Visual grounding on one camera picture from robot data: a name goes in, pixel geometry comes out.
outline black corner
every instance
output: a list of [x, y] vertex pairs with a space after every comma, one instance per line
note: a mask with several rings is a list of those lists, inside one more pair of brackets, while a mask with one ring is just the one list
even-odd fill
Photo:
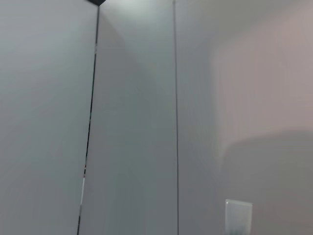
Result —
[[90, 1], [91, 3], [100, 6], [102, 3], [104, 3], [106, 0], [87, 0]]

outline black line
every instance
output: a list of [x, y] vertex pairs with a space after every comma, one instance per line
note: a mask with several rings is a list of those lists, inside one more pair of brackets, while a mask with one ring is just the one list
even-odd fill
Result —
[[177, 160], [177, 234], [179, 235], [179, 158], [178, 158], [178, 79], [177, 79], [177, 29], [176, 29], [176, 0], [173, 0], [173, 30], [175, 54], [175, 95], [176, 95], [176, 160]]
[[[96, 41], [95, 41], [94, 62], [93, 62], [93, 77], [92, 77], [92, 89], [91, 89], [89, 127], [88, 127], [88, 138], [87, 138], [87, 147], [86, 147], [85, 166], [87, 165], [88, 148], [89, 148], [89, 136], [90, 136], [90, 124], [91, 124], [91, 113], [92, 113], [92, 102], [93, 102], [94, 77], [95, 77], [95, 72], [96, 72], [96, 59], [97, 59], [97, 52], [96, 52], [96, 50], [97, 50], [97, 45], [98, 45], [99, 17], [100, 17], [100, 7], [98, 7], [98, 10], [97, 10]], [[82, 213], [82, 208], [81, 207], [82, 207], [82, 205], [80, 205], [80, 210], [79, 210], [77, 235], [79, 235], [80, 220], [81, 220], [81, 213]]]

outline white panel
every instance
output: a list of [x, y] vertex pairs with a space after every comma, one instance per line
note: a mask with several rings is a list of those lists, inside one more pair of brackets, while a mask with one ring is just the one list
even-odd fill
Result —
[[176, 235], [170, 0], [101, 6], [80, 235]]
[[313, 232], [313, 2], [178, 0], [179, 233]]
[[0, 234], [75, 235], [97, 8], [0, 2]]

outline white wall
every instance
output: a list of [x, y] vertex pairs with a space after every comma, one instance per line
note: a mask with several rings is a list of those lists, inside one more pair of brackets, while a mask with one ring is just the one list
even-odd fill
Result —
[[178, 0], [180, 235], [313, 231], [313, 4]]
[[0, 234], [75, 235], [97, 8], [0, 2]]
[[170, 0], [101, 5], [80, 235], [176, 235]]

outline gray wall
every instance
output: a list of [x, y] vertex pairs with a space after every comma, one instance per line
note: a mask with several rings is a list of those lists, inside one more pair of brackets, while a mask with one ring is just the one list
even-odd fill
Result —
[[80, 235], [177, 234], [173, 6], [107, 0]]
[[0, 234], [75, 235], [97, 9], [0, 2]]
[[180, 235], [313, 231], [313, 4], [177, 0]]

